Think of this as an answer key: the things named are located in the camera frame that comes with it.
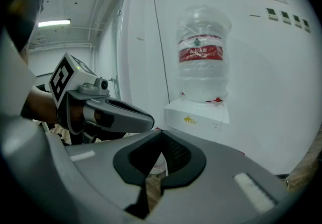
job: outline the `metal pipe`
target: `metal pipe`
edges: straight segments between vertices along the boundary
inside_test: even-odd
[[[90,59],[89,59],[89,63],[90,63],[90,69],[92,69],[92,45],[90,45]]]
[[[70,29],[90,29],[90,30],[96,30],[96,31],[102,31],[103,29],[98,29],[98,28],[92,28],[92,27],[86,27],[86,26],[70,26],[70,25],[66,25],[66,26],[46,26],[46,27],[40,27],[40,31],[42,30],[50,30],[50,29],[60,29],[60,28],[70,28]]]
[[[86,48],[89,47],[91,45],[91,43],[62,43],[62,44],[58,44],[56,46],[54,45],[49,45],[49,46],[45,46],[45,47],[37,47],[35,49],[30,50],[30,52],[36,52],[36,51],[44,51],[44,50],[50,50],[50,49],[61,49],[61,48],[69,48],[69,47],[77,47],[77,48]]]
[[[65,44],[65,43],[73,43],[73,44],[91,44],[91,43],[88,43],[88,42],[84,42],[84,41],[81,41],[81,40],[79,40],[79,41],[52,41],[52,42],[49,42],[48,43],[48,45],[51,45],[51,44],[60,44],[60,43],[62,43],[62,44]]]
[[[96,17],[96,20],[98,20],[98,23],[103,20],[105,12],[111,6],[111,2],[112,2],[112,0],[104,0],[103,1],[102,6],[97,14],[97,17]]]
[[[90,27],[92,26],[92,21],[93,21],[93,18],[94,18],[94,13],[95,13],[95,10],[96,10],[98,2],[99,2],[99,0],[96,0],[95,5],[94,5],[94,9],[93,9],[92,16],[91,16],[91,21],[90,21]],[[90,40],[90,35],[91,35],[91,30],[89,29],[89,35],[88,35],[87,40]]]
[[[92,45],[92,64],[94,72],[96,72],[96,65],[95,65],[95,45]]]

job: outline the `white wall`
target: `white wall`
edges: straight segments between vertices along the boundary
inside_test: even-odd
[[[153,0],[124,0],[121,21],[126,31],[117,47],[121,99],[163,126],[163,107],[169,100]]]
[[[50,91],[50,88],[49,88],[50,78],[51,78],[51,74],[46,74],[43,76],[36,77],[34,86],[45,85],[45,90]]]
[[[116,10],[111,12],[104,30],[102,31],[98,45],[96,46],[95,51],[95,65],[96,65],[96,74],[106,80],[111,78],[115,79],[117,75],[116,67],[116,32],[115,29],[115,18],[117,17]],[[108,89],[110,95],[116,98],[116,91],[113,82],[109,82]]]
[[[288,5],[272,0],[155,0],[171,101],[180,94],[176,23],[181,12],[208,4],[231,19],[230,125],[218,141],[233,141],[246,155],[253,151],[253,159],[275,174],[296,166],[322,120],[321,28],[307,0],[287,1]],[[269,20],[265,7],[305,18],[311,33]],[[265,155],[254,152],[259,146]]]
[[[66,52],[90,66],[90,48],[87,46],[31,52],[29,54],[29,69],[35,76],[52,73]]]

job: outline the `light gray surface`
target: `light gray surface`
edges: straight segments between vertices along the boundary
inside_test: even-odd
[[[172,132],[203,150],[207,164],[188,187],[168,189],[147,220],[155,223],[243,223],[259,216],[233,176],[248,173],[277,202],[287,196],[282,183],[239,151]]]
[[[95,156],[74,162],[75,166],[100,194],[113,201],[121,209],[125,209],[136,203],[140,187],[124,183],[114,169],[113,157],[119,149],[146,137],[150,133],[152,131],[114,141],[67,146],[66,150],[70,156],[85,151],[94,151]]]
[[[74,99],[85,101],[90,99],[97,99],[97,98],[107,98],[110,95],[88,95],[88,94],[81,94],[78,91],[67,91]]]
[[[64,147],[59,136],[47,133],[46,137],[41,128],[21,117],[0,118],[0,130],[1,154],[11,172],[27,194],[52,216],[68,223],[143,222],[121,209],[136,201],[139,188],[124,183],[112,162],[120,148],[153,131]],[[232,177],[248,173],[277,202],[287,195],[282,183],[234,149],[177,135],[203,150],[207,157],[205,170],[191,185],[166,190],[146,222],[270,223],[291,205],[292,200],[285,200],[253,219],[258,215]],[[74,163],[70,160],[70,155],[87,151],[95,155]]]

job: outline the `ceiling light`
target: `ceiling light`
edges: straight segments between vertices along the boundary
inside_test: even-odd
[[[70,24],[70,19],[64,19],[64,20],[40,22],[38,23],[38,27],[51,26],[51,25],[69,25],[69,24]]]

